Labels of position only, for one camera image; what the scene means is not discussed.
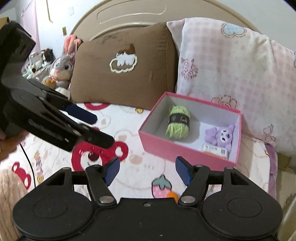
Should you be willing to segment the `person's left hand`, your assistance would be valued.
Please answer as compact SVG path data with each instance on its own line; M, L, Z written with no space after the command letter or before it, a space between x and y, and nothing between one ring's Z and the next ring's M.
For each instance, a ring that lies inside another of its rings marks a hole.
M0 141L0 161L5 160L11 153L15 152L17 146L27 137L28 132L22 131L17 136L7 138L5 133L1 131L1 141Z

